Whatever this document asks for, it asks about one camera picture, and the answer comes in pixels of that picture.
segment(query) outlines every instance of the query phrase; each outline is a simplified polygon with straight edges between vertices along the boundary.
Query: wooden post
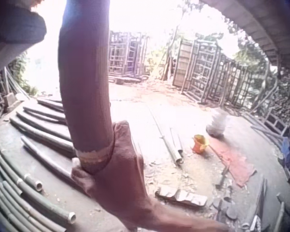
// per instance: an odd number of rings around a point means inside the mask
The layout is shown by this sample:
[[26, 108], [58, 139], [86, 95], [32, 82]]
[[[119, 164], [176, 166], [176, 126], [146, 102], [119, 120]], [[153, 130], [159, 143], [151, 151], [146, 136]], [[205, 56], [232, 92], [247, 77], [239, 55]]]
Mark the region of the wooden post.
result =
[[192, 47], [191, 47], [191, 52], [190, 52], [190, 57], [189, 57], [189, 62], [188, 62], [188, 66], [187, 66], [187, 69], [186, 69], [186, 73], [185, 73], [185, 77], [184, 77], [184, 82], [183, 82], [183, 86], [180, 90], [180, 94], [183, 93], [184, 91], [184, 88], [185, 88], [185, 84], [186, 84], [186, 81], [187, 81], [187, 77], [188, 77], [188, 74], [189, 74], [189, 71], [190, 69], [192, 68], [192, 63], [191, 63], [191, 59], [192, 59], [192, 56], [193, 56], [193, 49], [194, 49], [194, 45], [195, 45], [195, 40], [193, 40], [193, 44], [192, 44]]

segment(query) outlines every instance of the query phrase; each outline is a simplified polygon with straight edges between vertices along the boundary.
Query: workshop floor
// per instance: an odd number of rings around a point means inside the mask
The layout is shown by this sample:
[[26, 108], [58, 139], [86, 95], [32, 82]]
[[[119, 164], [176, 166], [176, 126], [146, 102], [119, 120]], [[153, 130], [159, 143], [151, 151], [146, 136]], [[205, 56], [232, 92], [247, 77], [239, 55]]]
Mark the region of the workshop floor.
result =
[[[192, 210], [178, 205], [170, 205], [181, 208], [190, 215], [196, 214], [211, 218], [214, 214], [210, 208], [211, 201], [215, 197], [223, 195], [223, 191], [216, 191], [213, 185], [219, 177], [223, 165], [210, 148], [202, 156], [193, 154], [190, 149], [193, 135], [207, 135], [205, 126], [210, 116], [210, 108], [197, 105], [180, 95], [176, 89], [157, 81], [123, 86], [110, 84], [110, 100], [113, 121], [124, 119], [129, 121], [134, 140], [140, 145], [145, 159], [145, 180], [148, 193], [154, 195], [157, 187], [162, 184], [205, 195], [209, 200], [207, 206], [201, 209]], [[25, 102], [18, 107], [18, 110], [22, 110], [22, 106], [25, 104], [34, 103]], [[177, 129], [184, 147], [182, 169], [174, 166], [160, 139], [148, 107], [163, 126], [165, 136], [170, 136], [170, 127]], [[114, 216], [101, 209], [89, 197], [66, 184], [60, 177], [52, 174], [23, 149], [20, 140], [22, 133], [7, 120], [14, 114], [15, 111], [0, 120], [0, 143], [17, 165], [43, 182], [45, 197], [62, 208], [76, 213], [77, 221], [67, 231], [124, 231], [124, 226]], [[63, 125], [53, 126], [57, 130], [68, 132]], [[240, 189], [233, 183], [235, 189], [233, 201], [239, 211], [239, 218], [245, 218], [247, 210], [257, 194], [255, 190], [258, 178], [260, 174], [264, 174], [268, 180], [268, 192], [263, 223], [265, 225], [274, 222], [280, 208], [276, 194], [280, 192], [290, 204], [290, 185], [286, 182], [283, 170], [276, 160], [277, 148], [266, 137], [251, 129], [250, 123], [242, 117], [230, 116], [224, 135], [233, 147], [247, 157], [248, 162], [255, 165], [257, 170], [246, 188]], [[41, 143], [36, 141], [34, 143], [54, 161], [67, 170], [71, 169], [71, 161], [68, 158]], [[228, 176], [226, 182], [229, 183], [231, 180], [231, 176]]]

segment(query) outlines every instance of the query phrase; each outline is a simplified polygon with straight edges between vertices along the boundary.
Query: fingers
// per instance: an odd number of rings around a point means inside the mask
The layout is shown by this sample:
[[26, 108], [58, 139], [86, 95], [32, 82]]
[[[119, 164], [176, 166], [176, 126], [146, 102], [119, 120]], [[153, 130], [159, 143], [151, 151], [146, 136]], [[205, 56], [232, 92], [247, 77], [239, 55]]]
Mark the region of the fingers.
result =
[[84, 190], [86, 194], [94, 197], [95, 180], [92, 175], [82, 169], [79, 158], [72, 159], [71, 177], [75, 183]]

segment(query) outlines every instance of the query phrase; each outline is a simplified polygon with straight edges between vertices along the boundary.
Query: cut bamboo end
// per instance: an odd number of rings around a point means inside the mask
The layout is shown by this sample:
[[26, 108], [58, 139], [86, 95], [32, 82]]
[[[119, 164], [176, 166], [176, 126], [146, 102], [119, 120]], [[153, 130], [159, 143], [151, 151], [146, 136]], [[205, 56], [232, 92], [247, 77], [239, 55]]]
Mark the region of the cut bamboo end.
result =
[[75, 221], [76, 221], [76, 214], [74, 212], [70, 212], [69, 217], [68, 217], [68, 223], [74, 224]]
[[39, 181], [39, 180], [36, 181], [36, 182], [35, 182], [35, 190], [37, 190], [38, 192], [41, 192], [42, 189], [43, 189], [43, 184], [42, 184], [42, 182]]

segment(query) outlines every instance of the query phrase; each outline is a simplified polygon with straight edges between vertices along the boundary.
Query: bamboo leaning against wall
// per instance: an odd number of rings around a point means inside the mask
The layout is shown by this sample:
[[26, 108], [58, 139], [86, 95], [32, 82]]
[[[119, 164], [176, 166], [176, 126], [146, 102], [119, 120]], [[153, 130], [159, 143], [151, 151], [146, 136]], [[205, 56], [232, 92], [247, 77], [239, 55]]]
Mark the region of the bamboo leaning against wall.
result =
[[32, 177], [29, 173], [24, 173], [5, 153], [5, 150], [0, 145], [0, 156], [3, 157], [6, 164], [9, 165], [27, 184], [29, 184], [32, 188], [37, 191], [42, 191], [43, 185], [42, 182], [34, 177]]

